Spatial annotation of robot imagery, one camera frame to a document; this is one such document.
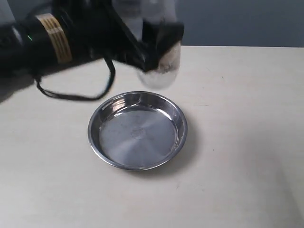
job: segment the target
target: plastic bottle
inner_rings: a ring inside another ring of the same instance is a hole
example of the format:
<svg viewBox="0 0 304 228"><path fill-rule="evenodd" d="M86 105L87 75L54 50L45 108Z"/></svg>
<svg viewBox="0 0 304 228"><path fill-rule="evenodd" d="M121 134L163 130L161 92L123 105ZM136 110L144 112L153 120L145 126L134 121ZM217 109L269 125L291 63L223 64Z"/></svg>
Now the plastic bottle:
<svg viewBox="0 0 304 228"><path fill-rule="evenodd" d="M151 23L175 22L176 0L113 0L113 6L135 37L142 38L143 19ZM151 89L170 86L179 71L181 44L177 43L159 63L158 69L138 71L141 82Z"/></svg>

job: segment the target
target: bowl rim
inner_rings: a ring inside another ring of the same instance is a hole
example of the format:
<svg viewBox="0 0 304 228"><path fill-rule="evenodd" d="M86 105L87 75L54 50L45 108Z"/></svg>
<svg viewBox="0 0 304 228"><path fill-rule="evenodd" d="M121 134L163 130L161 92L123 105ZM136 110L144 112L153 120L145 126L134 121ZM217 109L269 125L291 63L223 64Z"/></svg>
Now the bowl rim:
<svg viewBox="0 0 304 228"><path fill-rule="evenodd" d="M134 167L134 166L126 166L126 165L122 165L120 163L117 163L109 158L107 158L106 156L104 156L99 150L98 148L95 146L94 142L93 142L93 138L92 138L92 125L93 125L93 122L95 120L95 118L97 117L100 109L102 109L103 107L106 107L107 105L109 105L110 103L112 103L114 100L120 98L120 97L123 97L123 96L126 96L126 95L131 95L131 94L147 94L147 95L153 95L153 96L157 96L157 97L160 97L161 99L165 100L166 102L168 102L170 105L172 105L180 114L180 117L182 119L182 124L183 124L183 127L184 127L184 131L183 131L183 135L181 137L181 140L178 144L178 146L166 157L164 158L163 160L153 164L153 165L150 165L150 166L147 166L147 167ZM125 93L122 93L122 94L118 94L116 96L113 96L109 99L107 99L106 101L104 101L93 113L92 117L90 118L90 121L89 121L89 125L88 125L88 129L87 129L87 134L88 134L88 139L89 139L89 143L91 145L91 148L93 149L93 151L95 152L95 154L100 158L102 159L104 162L108 163L109 165L112 165L116 168L119 168L119 169L123 169L123 170L128 170L128 171L144 171L144 170L151 170L151 169L154 169L154 168L157 168L167 162L169 162L171 159L173 159L180 151L181 149L183 148L185 142L186 142L186 139L187 139L187 135L188 135L188 124L187 124L187 119L185 117L185 114L184 112L170 99L160 95L160 94L157 94L157 93L152 93L152 92L147 92L147 91L131 91L131 92L125 92Z"/></svg>

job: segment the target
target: tan label band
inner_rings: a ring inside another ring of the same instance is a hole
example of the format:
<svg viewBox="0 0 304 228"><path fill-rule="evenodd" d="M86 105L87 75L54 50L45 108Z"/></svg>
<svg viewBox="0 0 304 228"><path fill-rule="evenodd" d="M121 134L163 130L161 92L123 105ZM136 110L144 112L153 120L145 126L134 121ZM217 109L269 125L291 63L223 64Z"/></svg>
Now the tan label band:
<svg viewBox="0 0 304 228"><path fill-rule="evenodd" d="M57 61L60 64L72 61L71 49L67 37L58 20L50 13L36 16L51 39Z"/></svg>

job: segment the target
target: stainless steel bowl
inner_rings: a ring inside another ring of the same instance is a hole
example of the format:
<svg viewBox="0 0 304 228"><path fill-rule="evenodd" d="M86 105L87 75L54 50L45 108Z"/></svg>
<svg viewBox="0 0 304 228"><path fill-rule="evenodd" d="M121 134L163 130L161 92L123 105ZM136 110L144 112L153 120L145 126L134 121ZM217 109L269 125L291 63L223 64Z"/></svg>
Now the stainless steel bowl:
<svg viewBox="0 0 304 228"><path fill-rule="evenodd" d="M140 171L171 160L183 147L188 127L181 109L149 92L115 96L94 112L88 127L92 149L106 163Z"/></svg>

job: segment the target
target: table surface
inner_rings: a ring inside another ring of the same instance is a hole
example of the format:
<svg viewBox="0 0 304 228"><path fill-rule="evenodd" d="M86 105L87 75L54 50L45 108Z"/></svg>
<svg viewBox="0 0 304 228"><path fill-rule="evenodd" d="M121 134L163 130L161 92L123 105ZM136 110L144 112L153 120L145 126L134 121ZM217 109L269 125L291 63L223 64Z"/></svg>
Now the table surface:
<svg viewBox="0 0 304 228"><path fill-rule="evenodd" d="M44 97L0 105L0 227L301 228L304 226L304 49L182 47L180 74L156 91L189 122L183 150L151 171L99 159L87 125L101 102ZM147 90L116 64L108 98ZM44 80L97 93L105 63Z"/></svg>

